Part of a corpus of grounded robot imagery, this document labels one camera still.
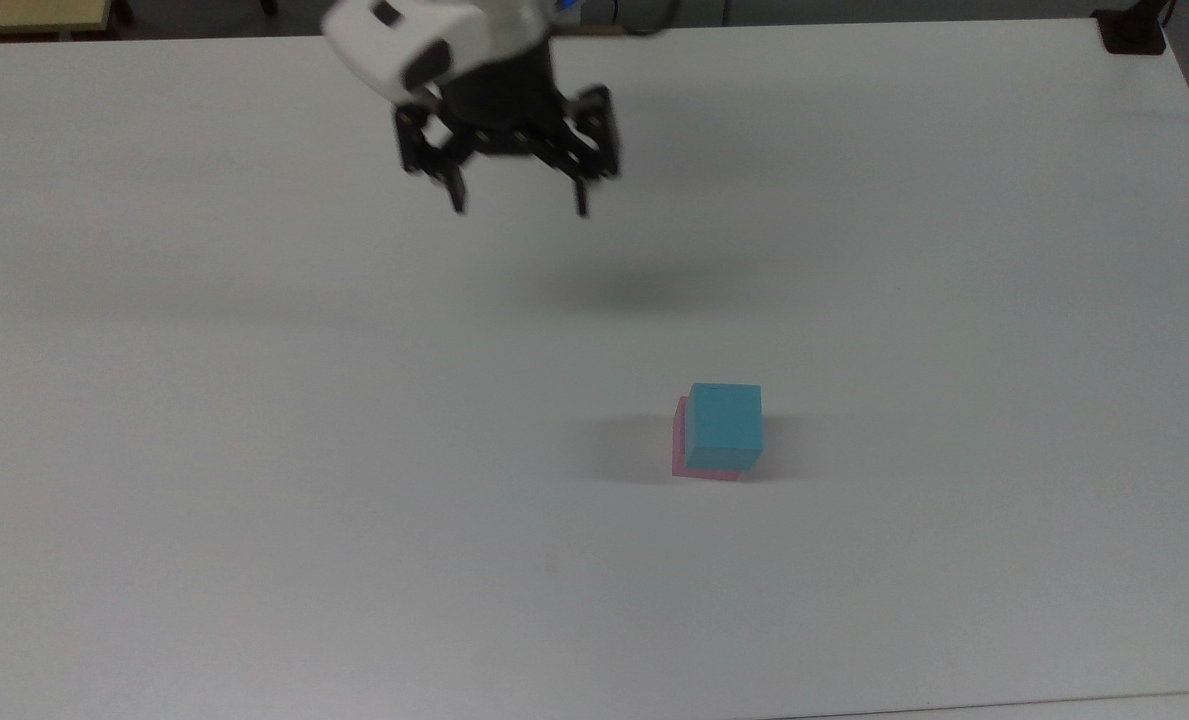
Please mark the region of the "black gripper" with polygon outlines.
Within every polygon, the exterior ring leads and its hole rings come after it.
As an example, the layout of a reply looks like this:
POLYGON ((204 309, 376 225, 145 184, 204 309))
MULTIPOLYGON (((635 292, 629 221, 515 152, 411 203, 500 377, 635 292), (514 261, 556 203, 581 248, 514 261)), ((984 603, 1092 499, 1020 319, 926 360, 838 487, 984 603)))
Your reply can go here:
POLYGON ((490 143, 512 143, 517 133, 548 143, 554 168, 574 184, 575 213, 589 217, 591 187, 619 177, 621 143, 611 91, 590 86, 575 96, 556 88, 549 45, 535 45, 507 59, 489 61, 440 83, 440 120, 449 130, 443 145, 424 135, 430 113, 424 105, 394 108, 400 162, 407 173, 424 173, 448 192, 457 214, 466 213, 463 164, 479 150, 479 133, 490 143))

